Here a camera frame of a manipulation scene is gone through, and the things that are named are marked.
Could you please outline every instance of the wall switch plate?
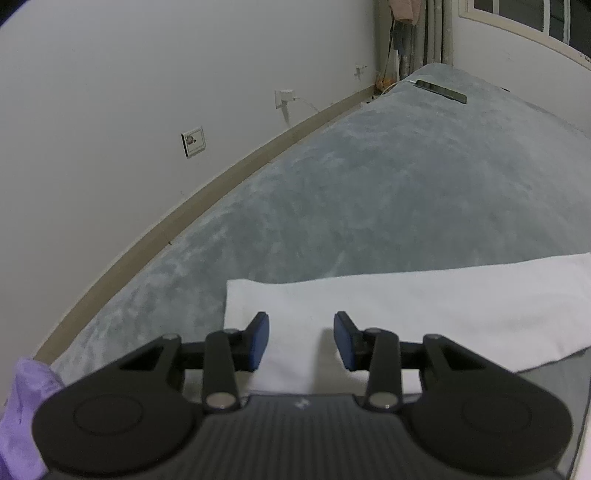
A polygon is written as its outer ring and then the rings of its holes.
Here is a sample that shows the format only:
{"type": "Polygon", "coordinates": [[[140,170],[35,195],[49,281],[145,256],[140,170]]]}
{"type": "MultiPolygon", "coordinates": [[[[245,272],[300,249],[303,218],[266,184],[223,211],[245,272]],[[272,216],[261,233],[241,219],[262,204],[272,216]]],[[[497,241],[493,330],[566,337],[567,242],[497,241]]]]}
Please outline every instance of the wall switch plate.
{"type": "Polygon", "coordinates": [[[181,138],[183,139],[183,147],[185,149],[185,155],[187,158],[205,150],[205,136],[203,135],[203,127],[183,133],[181,138]]]}

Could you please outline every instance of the window frame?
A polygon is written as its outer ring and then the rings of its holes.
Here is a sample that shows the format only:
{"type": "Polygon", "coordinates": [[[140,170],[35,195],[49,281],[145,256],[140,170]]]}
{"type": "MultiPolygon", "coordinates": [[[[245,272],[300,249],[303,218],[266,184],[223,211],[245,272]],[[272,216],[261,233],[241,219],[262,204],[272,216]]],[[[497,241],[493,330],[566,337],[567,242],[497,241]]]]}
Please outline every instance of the window frame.
{"type": "MultiPolygon", "coordinates": [[[[533,40],[555,52],[574,60],[583,67],[591,70],[591,58],[579,52],[570,45],[550,37],[550,0],[544,0],[544,31],[536,30],[510,18],[502,17],[499,12],[499,0],[493,0],[493,12],[485,12],[474,8],[474,0],[459,0],[459,16],[480,23],[506,30],[520,37],[533,40]]],[[[564,0],[564,40],[570,39],[570,0],[564,0]]]]}

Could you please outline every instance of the purple cloth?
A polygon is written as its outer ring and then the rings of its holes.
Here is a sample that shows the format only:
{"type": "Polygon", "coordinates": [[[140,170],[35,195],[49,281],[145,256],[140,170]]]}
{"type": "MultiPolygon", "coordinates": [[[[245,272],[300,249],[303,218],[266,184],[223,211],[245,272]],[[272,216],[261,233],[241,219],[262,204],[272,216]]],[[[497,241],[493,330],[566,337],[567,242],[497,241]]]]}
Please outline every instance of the purple cloth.
{"type": "Polygon", "coordinates": [[[0,420],[0,479],[37,480],[47,468],[33,441],[33,415],[46,398],[64,387],[46,364],[21,358],[6,410],[0,420]]]}

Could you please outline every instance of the electrical cable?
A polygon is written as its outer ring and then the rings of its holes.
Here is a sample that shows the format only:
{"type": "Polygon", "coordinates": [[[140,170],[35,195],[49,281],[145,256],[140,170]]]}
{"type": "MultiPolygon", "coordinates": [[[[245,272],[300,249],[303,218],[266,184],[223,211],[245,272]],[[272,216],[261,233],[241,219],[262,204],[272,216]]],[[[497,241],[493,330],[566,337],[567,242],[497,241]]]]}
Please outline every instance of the electrical cable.
{"type": "Polygon", "coordinates": [[[395,82],[392,85],[388,85],[388,87],[382,93],[380,93],[380,96],[385,95],[390,90],[392,90],[392,88],[396,87],[396,85],[398,85],[399,83],[402,83],[402,82],[417,83],[416,80],[400,80],[399,82],[395,82]]]}
{"type": "Polygon", "coordinates": [[[394,25],[396,24],[396,19],[394,18],[392,11],[390,11],[390,14],[392,15],[392,25],[390,26],[390,39],[388,42],[388,56],[386,57],[386,65],[384,65],[384,74],[382,75],[382,83],[384,83],[384,80],[386,78],[386,71],[388,70],[388,63],[390,62],[390,52],[392,51],[392,43],[394,43],[394,39],[392,38],[392,33],[394,32],[394,25]]]}
{"type": "Polygon", "coordinates": [[[316,110],[316,113],[320,113],[320,110],[318,110],[314,105],[312,105],[308,100],[306,100],[305,98],[302,97],[294,97],[294,100],[301,100],[302,102],[304,102],[307,106],[313,108],[314,110],[316,110]]]}

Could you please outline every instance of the window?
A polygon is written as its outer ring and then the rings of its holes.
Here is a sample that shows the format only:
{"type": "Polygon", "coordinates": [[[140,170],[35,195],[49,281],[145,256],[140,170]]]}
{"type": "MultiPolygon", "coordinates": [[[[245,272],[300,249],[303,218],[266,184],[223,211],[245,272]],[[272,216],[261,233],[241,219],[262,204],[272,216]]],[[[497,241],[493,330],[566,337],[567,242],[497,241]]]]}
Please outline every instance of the window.
{"type": "Polygon", "coordinates": [[[515,20],[591,57],[591,0],[473,0],[474,9],[515,20]]]}

